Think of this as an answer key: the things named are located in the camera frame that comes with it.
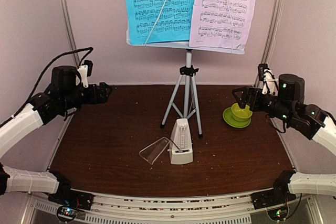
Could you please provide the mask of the clear metronome front cover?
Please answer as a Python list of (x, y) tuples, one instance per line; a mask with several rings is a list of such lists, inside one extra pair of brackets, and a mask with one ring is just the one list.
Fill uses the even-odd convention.
[(170, 140), (168, 138), (162, 137), (140, 150), (139, 155), (150, 165), (153, 165), (161, 156), (161, 154), (167, 149), (169, 142)]

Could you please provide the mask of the blue sheet music page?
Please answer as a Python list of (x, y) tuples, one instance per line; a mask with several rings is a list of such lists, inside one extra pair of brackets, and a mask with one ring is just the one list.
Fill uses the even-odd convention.
[(194, 0), (125, 0), (130, 44), (187, 41)]

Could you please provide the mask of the lilac sheet music page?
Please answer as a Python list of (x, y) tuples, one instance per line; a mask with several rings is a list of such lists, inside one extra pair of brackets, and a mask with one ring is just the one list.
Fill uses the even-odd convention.
[(243, 54), (256, 0), (194, 0), (189, 46)]

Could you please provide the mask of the white metronome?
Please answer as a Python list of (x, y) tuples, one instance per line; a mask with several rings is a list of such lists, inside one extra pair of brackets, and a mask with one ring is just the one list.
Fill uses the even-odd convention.
[(192, 138), (188, 120), (177, 119), (170, 137), (170, 163), (185, 165), (193, 162)]

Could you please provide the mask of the white perforated music stand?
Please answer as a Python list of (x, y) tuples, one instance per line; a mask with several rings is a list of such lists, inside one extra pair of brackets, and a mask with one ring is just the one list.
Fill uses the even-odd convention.
[[(131, 38), (130, 29), (126, 30), (126, 42), (131, 46), (149, 46), (149, 47), (162, 47), (162, 48), (175, 48), (186, 50), (186, 64), (180, 68), (180, 75), (174, 87), (173, 93), (171, 95), (170, 101), (168, 103), (165, 115), (163, 117), (160, 128), (164, 128), (166, 120), (168, 118), (171, 109), (174, 109), (181, 118), (189, 119), (193, 114), (196, 115), (197, 127), (198, 127), (198, 137), (203, 137), (201, 116), (199, 111), (199, 102), (197, 94), (197, 86), (195, 76), (198, 72), (197, 68), (192, 65), (192, 50), (198, 51), (209, 51), (217, 52), (223, 54), (231, 54), (234, 56), (242, 56), (245, 51), (244, 47), (238, 47), (237, 49), (229, 49), (222, 47), (205, 47), (205, 46), (189, 46), (189, 34), (183, 33), (181, 31), (161, 31), (152, 41), (153, 31), (150, 29), (141, 29), (140, 35), (136, 36), (140, 41), (135, 43)], [(181, 84), (182, 78), (185, 78), (185, 90), (184, 90), (184, 109), (180, 111), (179, 108), (174, 103), (178, 88)]]

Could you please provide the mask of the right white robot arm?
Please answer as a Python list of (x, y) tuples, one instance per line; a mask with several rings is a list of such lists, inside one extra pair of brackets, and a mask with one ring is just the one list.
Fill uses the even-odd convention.
[[(315, 104), (304, 103), (305, 81), (294, 74), (281, 74), (276, 85), (278, 93), (263, 93), (262, 89), (242, 87), (232, 95), (240, 108), (265, 112), (271, 118), (282, 120), (285, 128), (293, 128), (309, 140), (335, 153), (335, 118)], [(253, 193), (255, 209), (285, 204), (297, 194), (335, 196), (334, 174), (304, 174), (294, 170), (283, 171), (273, 188)]]

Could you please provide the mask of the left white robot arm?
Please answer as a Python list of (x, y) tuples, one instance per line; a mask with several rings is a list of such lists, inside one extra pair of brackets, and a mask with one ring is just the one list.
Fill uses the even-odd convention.
[[(92, 51), (92, 47), (76, 50), (85, 53), (77, 67), (54, 67), (47, 88), (36, 93), (37, 86), (34, 86), (24, 104), (1, 123), (2, 156), (28, 134), (47, 125), (57, 116), (67, 119), (83, 105), (108, 102), (113, 86), (105, 82), (88, 82), (93, 63), (87, 57)], [(76, 200), (70, 180), (59, 172), (32, 172), (1, 165), (1, 195), (11, 192), (45, 193), (64, 205), (71, 205)]]

